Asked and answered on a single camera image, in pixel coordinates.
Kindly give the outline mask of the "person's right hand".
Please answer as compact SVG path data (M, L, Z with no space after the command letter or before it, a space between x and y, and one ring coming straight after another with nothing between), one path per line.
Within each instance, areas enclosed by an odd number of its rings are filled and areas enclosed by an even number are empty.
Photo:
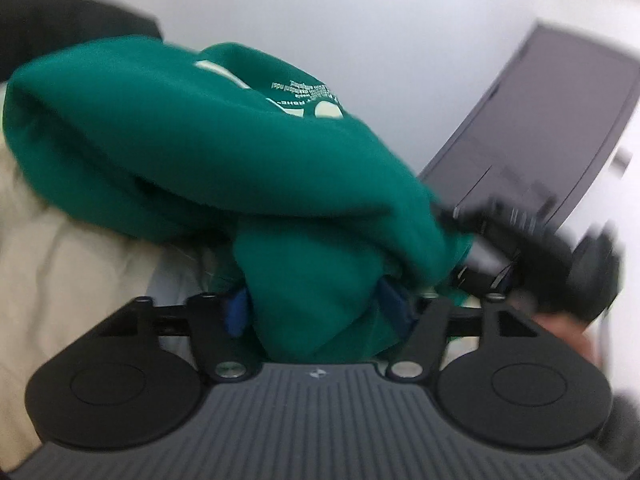
M601 366L600 352L587 333L588 326L568 313L537 313L533 320L596 367Z

